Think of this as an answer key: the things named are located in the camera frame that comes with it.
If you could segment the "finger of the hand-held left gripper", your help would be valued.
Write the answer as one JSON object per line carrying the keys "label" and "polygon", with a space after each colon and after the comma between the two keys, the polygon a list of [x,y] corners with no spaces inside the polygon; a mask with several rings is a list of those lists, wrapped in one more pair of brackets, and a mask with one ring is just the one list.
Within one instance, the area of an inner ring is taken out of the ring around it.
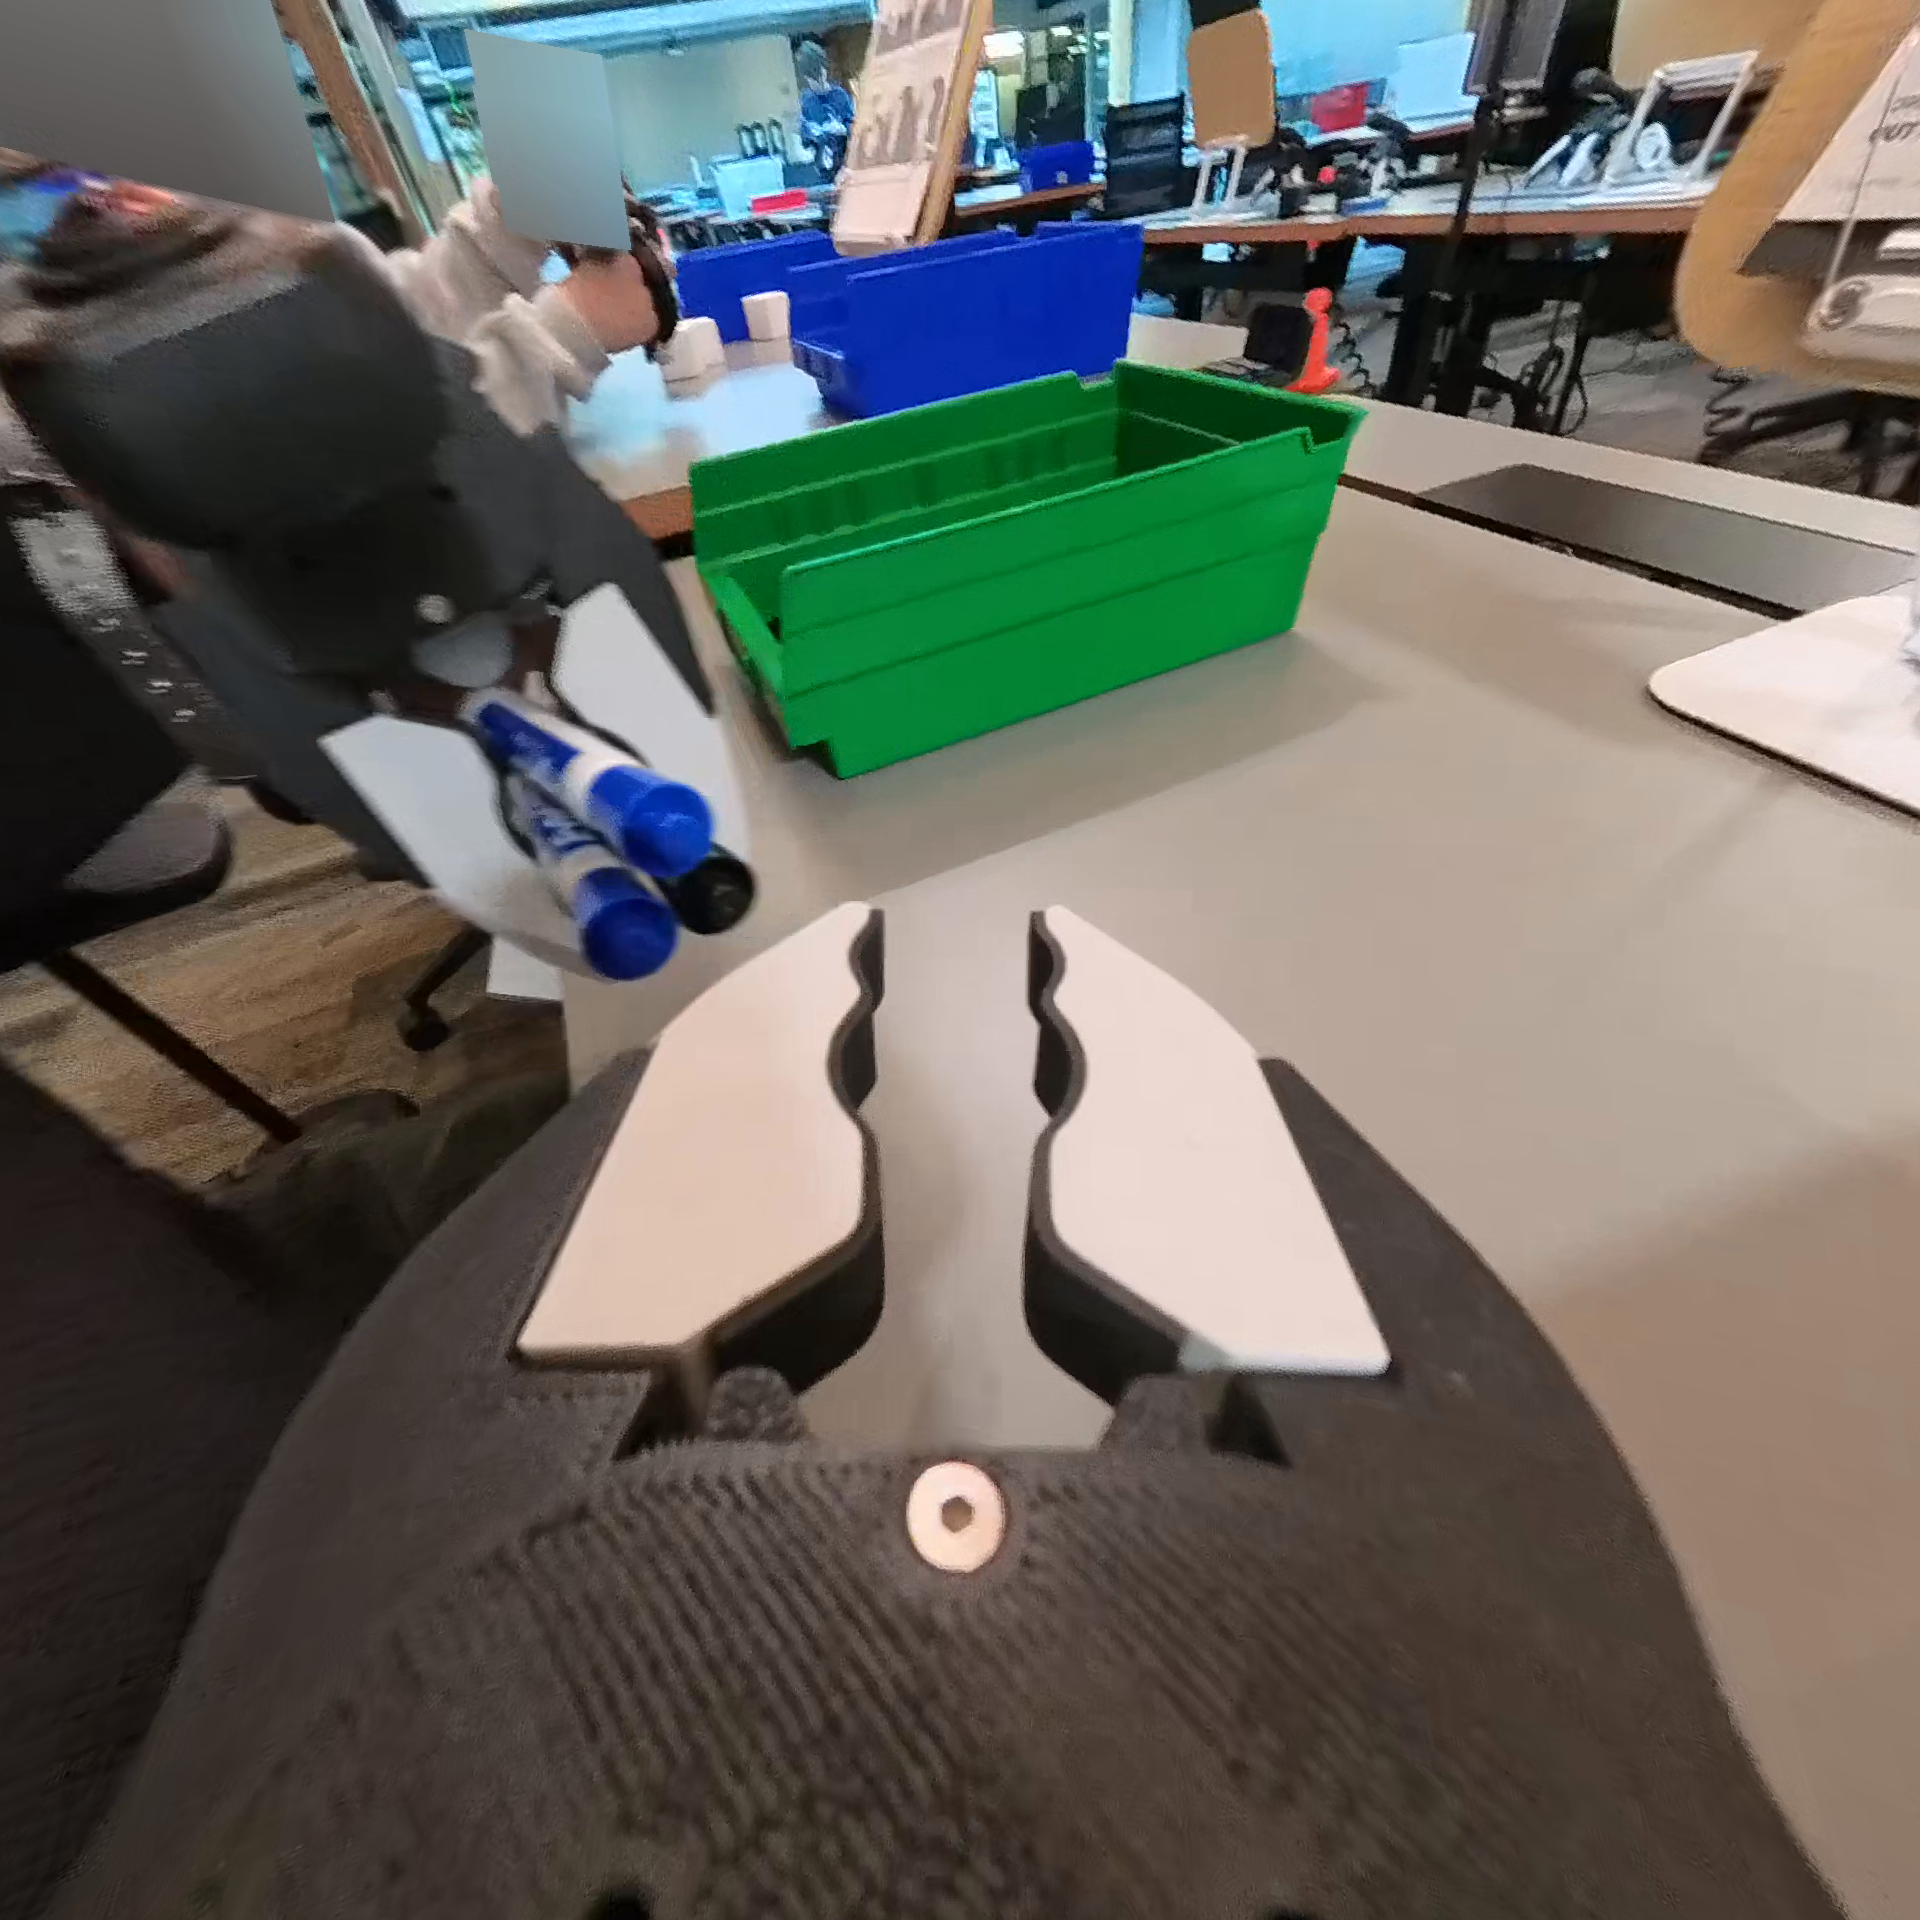
{"label": "finger of the hand-held left gripper", "polygon": [[495,770],[467,734],[370,717],[323,734],[320,751],[451,915],[588,976],[572,919],[511,842]]}
{"label": "finger of the hand-held left gripper", "polygon": [[598,734],[710,808],[712,847],[747,861],[746,792],[702,677],[683,677],[622,591],[603,586],[560,621],[551,689],[567,720]]}

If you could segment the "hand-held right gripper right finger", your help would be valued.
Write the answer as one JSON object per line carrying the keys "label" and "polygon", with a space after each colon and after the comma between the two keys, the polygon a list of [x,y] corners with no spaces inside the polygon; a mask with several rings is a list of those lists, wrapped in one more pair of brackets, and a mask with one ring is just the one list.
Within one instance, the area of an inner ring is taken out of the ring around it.
{"label": "hand-held right gripper right finger", "polygon": [[1070,907],[1026,931],[1044,1125],[1023,1322],[1109,1406],[1159,1376],[1389,1374],[1386,1335],[1267,1062]]}

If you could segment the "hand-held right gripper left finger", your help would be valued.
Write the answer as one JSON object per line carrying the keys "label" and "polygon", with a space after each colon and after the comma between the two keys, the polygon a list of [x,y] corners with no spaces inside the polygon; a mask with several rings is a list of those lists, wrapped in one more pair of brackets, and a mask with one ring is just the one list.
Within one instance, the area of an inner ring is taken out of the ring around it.
{"label": "hand-held right gripper left finger", "polygon": [[514,1351],[655,1374],[683,1403],[734,1370],[803,1393],[882,1311],[882,912],[840,903],[712,984],[645,1054],[544,1265]]}

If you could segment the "blue dry erase marker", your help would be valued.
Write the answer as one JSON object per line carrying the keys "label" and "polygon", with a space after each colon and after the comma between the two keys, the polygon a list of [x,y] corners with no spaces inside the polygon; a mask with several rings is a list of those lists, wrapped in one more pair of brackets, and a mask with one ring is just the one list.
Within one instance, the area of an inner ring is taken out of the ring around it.
{"label": "blue dry erase marker", "polygon": [[524,776],[504,776],[502,806],[588,969],[607,981],[663,969],[680,935],[671,907],[592,829]]}
{"label": "blue dry erase marker", "polygon": [[507,774],[565,810],[628,866],[677,880],[712,851],[712,813],[690,785],[660,776],[504,689],[483,689],[459,702],[459,719]]}

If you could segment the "black dry erase marker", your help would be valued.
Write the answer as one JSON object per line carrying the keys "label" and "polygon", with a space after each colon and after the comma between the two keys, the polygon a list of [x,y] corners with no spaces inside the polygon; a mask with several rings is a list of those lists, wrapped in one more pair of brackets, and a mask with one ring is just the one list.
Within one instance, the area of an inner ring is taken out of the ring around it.
{"label": "black dry erase marker", "polygon": [[719,847],[678,877],[653,877],[651,886],[677,923],[704,939],[731,933],[750,918],[759,895],[752,866]]}

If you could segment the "green plastic bin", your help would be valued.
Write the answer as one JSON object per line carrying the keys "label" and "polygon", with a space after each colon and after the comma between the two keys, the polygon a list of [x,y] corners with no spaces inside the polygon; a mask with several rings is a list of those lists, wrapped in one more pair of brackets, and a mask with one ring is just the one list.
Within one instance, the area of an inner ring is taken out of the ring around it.
{"label": "green plastic bin", "polygon": [[1363,410],[1117,363],[695,465],[783,746],[864,777],[1294,629]]}

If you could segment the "pale wooden-edged desk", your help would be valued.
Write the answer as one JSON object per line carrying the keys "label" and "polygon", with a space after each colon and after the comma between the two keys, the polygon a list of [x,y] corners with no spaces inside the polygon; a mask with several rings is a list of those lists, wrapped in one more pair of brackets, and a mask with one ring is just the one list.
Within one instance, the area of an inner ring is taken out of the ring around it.
{"label": "pale wooden-edged desk", "polygon": [[567,408],[573,457],[667,561],[693,550],[695,465],[832,426],[787,344],[726,344],[719,370],[680,383],[627,352]]}

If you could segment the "grey desk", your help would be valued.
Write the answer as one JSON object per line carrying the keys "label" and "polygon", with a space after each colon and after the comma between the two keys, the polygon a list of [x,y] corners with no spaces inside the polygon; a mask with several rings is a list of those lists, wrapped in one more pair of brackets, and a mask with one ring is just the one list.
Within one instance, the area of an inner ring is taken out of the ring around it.
{"label": "grey desk", "polygon": [[1044,906],[1107,931],[1301,1069],[1519,1297],[1811,1854],[1850,1914],[1916,1915],[1916,823],[1648,699],[1758,617],[1375,493],[1504,465],[1911,555],[1899,511],[1383,408],[1292,637],[853,782],[776,754],[675,566],[759,907],[651,984],[568,989],[568,1069],[878,906],[886,1293],[812,1419],[1083,1446],[1104,1408],[1022,1313],[1023,937]]}

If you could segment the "silver wristwatch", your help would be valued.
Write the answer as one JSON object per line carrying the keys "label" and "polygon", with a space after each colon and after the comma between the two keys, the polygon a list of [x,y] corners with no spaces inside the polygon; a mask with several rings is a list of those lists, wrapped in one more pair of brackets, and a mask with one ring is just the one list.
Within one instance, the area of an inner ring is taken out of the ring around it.
{"label": "silver wristwatch", "polygon": [[208,777],[236,781],[223,709],[196,669],[152,626],[110,537],[80,511],[26,513],[6,523],[39,595],[61,626],[132,693],[134,705]]}

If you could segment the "large blue plastic bin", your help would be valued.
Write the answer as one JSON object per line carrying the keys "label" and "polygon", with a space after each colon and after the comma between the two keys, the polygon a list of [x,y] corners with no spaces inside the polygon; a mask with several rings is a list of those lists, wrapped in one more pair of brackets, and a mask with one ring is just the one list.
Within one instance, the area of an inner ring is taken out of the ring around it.
{"label": "large blue plastic bin", "polygon": [[792,363],[829,416],[871,421],[1124,357],[1140,224],[981,232],[840,256],[787,283]]}

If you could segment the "brown board document stand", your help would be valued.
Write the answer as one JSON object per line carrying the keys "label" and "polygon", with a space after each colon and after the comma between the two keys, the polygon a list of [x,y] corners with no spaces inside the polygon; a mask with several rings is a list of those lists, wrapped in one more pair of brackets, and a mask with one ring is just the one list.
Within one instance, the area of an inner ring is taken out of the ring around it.
{"label": "brown board document stand", "polygon": [[991,3],[878,3],[834,189],[839,256],[941,238],[990,26]]}

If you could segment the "black mesh office chair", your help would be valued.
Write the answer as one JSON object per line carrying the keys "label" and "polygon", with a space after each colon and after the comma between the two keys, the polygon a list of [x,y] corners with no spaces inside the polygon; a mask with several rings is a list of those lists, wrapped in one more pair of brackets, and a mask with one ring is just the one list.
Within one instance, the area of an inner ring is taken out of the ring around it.
{"label": "black mesh office chair", "polygon": [[1107,110],[1100,219],[1143,219],[1190,203],[1187,119],[1187,98],[1179,93],[1143,103],[1114,103]]}

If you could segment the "white document stand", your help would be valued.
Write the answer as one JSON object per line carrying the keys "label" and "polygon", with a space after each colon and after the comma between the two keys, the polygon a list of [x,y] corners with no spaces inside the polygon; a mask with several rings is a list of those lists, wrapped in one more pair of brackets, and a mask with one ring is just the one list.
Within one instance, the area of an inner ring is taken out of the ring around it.
{"label": "white document stand", "polygon": [[[1917,395],[1917,223],[1846,248],[1819,280],[1743,278],[1748,249],[1878,77],[1916,5],[1821,5],[1695,216],[1675,283],[1686,344],[1746,374],[1837,377]],[[1846,600],[1670,664],[1648,691],[1669,713],[1917,813],[1916,583]]]}

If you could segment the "black tripod stand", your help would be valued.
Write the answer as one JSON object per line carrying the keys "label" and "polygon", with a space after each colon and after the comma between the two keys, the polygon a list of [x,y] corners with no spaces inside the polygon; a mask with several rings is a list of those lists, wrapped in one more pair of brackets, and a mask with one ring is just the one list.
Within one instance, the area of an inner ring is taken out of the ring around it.
{"label": "black tripod stand", "polygon": [[1464,93],[1475,98],[1447,226],[1403,243],[1402,317],[1383,399],[1405,408],[1430,400],[1460,416],[1472,406],[1487,320],[1476,318],[1487,275],[1498,182],[1490,166],[1508,114],[1544,88],[1562,32],[1562,3],[1472,5],[1475,53]]}

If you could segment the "printed instruction sheet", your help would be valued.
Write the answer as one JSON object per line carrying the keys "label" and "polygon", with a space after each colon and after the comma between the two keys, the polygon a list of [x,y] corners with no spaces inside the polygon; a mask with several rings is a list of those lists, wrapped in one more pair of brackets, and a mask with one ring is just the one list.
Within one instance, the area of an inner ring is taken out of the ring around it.
{"label": "printed instruction sheet", "polygon": [[1850,248],[1917,223],[1917,26],[1813,160],[1783,211],[1748,249],[1741,275],[1819,280]]}

